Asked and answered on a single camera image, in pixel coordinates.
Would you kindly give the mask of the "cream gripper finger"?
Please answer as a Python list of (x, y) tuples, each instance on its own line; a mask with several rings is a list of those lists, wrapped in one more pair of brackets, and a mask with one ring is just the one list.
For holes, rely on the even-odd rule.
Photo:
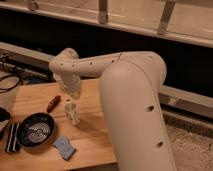
[(80, 92), (80, 91), (76, 91), (76, 92), (73, 93), (72, 97), (73, 97), (75, 100), (77, 100), (77, 99), (80, 98), (80, 95), (81, 95), (81, 92)]

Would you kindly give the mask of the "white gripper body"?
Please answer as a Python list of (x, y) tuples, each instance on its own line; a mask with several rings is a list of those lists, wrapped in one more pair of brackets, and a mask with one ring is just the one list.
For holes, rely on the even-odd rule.
[(61, 80), (63, 86), (68, 93), (74, 93), (80, 90), (81, 88), (81, 79), (79, 75), (62, 75)]

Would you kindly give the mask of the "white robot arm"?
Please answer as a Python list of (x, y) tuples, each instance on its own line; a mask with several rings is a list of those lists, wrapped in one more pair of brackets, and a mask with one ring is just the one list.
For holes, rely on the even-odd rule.
[(167, 69), (151, 51), (118, 52), (80, 59), (67, 48), (49, 68), (64, 89), (82, 76), (100, 79), (100, 102), (119, 171), (177, 171), (158, 91)]

